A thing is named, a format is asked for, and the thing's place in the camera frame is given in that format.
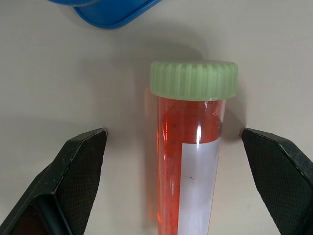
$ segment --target red liquid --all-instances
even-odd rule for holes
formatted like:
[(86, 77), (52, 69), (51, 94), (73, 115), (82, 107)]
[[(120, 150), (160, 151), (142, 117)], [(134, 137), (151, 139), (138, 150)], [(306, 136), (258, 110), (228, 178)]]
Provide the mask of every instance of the red liquid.
[(221, 136), (223, 101), (158, 101), (159, 235), (177, 235), (183, 143), (208, 143)]

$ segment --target plastic tube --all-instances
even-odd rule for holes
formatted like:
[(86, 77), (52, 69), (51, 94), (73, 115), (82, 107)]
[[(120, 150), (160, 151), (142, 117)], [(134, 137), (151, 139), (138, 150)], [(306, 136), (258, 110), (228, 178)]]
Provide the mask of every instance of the plastic tube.
[(208, 234), (225, 99), (236, 93), (237, 72), (234, 63), (152, 65), (159, 235)]

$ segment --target blue plastic container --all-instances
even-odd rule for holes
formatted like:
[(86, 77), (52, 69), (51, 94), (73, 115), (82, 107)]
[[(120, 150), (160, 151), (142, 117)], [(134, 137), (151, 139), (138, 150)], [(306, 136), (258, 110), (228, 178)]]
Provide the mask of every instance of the blue plastic container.
[(96, 27), (120, 28), (161, 0), (50, 0), (72, 5), (78, 15)]

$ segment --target white label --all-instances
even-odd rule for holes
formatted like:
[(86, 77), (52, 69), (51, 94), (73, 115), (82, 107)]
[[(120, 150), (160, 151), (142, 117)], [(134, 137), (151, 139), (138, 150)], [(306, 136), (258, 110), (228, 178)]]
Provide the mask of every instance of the white label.
[(182, 144), (178, 235), (207, 235), (221, 139)]

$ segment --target green cap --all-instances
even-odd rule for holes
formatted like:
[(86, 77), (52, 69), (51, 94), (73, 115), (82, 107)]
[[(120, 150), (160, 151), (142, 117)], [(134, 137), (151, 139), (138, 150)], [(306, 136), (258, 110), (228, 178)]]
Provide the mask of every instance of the green cap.
[(238, 66), (232, 62), (151, 64), (151, 93), (179, 100), (213, 101), (237, 93)]

